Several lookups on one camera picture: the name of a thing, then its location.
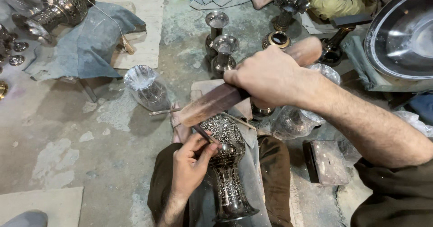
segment craftsman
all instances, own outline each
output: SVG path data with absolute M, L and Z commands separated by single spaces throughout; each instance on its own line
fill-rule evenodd
M 247 90 L 259 107 L 292 105 L 321 115 L 358 149 L 362 158 L 355 168 L 373 194 L 353 214 L 352 227 L 432 225 L 433 143 L 414 127 L 320 73 L 299 67 L 275 46 L 226 71 L 224 80 Z M 176 127 L 178 143 L 156 158 L 148 205 L 160 227 L 188 223 L 188 198 L 202 182 L 217 147 L 208 145 L 196 160 L 193 151 L 205 142 L 189 133 L 189 128 Z M 292 226 L 287 147 L 271 136 L 259 136 L 258 141 L 269 219 L 273 226 Z

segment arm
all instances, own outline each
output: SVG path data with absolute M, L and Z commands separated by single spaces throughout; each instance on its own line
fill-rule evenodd
M 215 143 L 207 145 L 197 159 L 195 152 L 206 143 L 200 134 L 194 133 L 181 149 L 174 152 L 171 191 L 158 227 L 182 226 L 188 198 L 203 181 L 210 158 L 217 153 L 217 147 L 221 147 Z
M 323 116 L 375 166 L 398 168 L 433 158 L 433 143 L 414 127 L 299 67 L 272 45 L 226 71 L 224 80 L 247 90 L 259 107 L 293 105 Z
M 182 199 L 170 193 L 158 227 L 181 227 L 187 202 L 188 198 Z

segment brown trousers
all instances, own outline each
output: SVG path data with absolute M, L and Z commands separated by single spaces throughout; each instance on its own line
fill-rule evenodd
M 290 223 L 290 158 L 284 143 L 272 136 L 259 136 L 259 159 L 262 169 L 265 206 L 273 227 L 293 227 Z M 181 143 L 173 143 L 163 149 L 156 157 L 155 168 L 150 181 L 147 205 L 155 221 L 159 221 L 173 177 L 173 153 L 180 149 Z M 185 209 L 184 226 L 188 226 L 188 204 Z

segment sleeve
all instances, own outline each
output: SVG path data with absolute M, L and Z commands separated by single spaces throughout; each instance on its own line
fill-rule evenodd
M 352 227 L 433 226 L 433 160 L 387 169 L 361 158 L 355 168 L 373 194 L 352 215 Z

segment paint stain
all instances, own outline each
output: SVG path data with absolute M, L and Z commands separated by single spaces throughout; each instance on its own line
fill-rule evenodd
M 93 137 L 92 132 L 91 132 L 91 131 L 88 131 L 88 132 L 84 133 L 84 134 L 80 137 L 79 142 L 90 141 L 90 140 L 93 140 L 93 138 L 94 138 L 94 137 Z
M 101 114 L 96 120 L 113 125 L 117 130 L 126 132 L 131 131 L 128 124 L 132 114 L 130 112 L 138 105 L 129 91 L 123 91 L 122 95 L 116 100 L 107 101 L 104 106 L 106 112 Z
M 95 179 L 96 177 L 99 176 L 99 174 L 96 173 L 96 172 L 93 171 L 93 170 L 87 171 L 86 174 L 87 174 L 87 177 L 88 177 L 89 179 Z
M 71 169 L 79 158 L 79 150 L 71 148 L 67 138 L 49 142 L 38 155 L 29 185 L 39 184 L 44 189 L 57 189 L 74 180 Z
M 100 105 L 103 105 L 105 102 L 106 102 L 106 99 L 105 99 L 105 98 L 100 98 L 100 99 L 98 99 L 98 103 L 99 103 Z
M 83 113 L 89 113 L 96 109 L 97 103 L 86 102 L 83 106 Z
M 102 135 L 107 136 L 107 135 L 109 135 L 110 133 L 111 133 L 111 130 L 108 129 L 108 128 L 106 128 L 106 129 L 104 130 L 104 132 L 102 133 Z

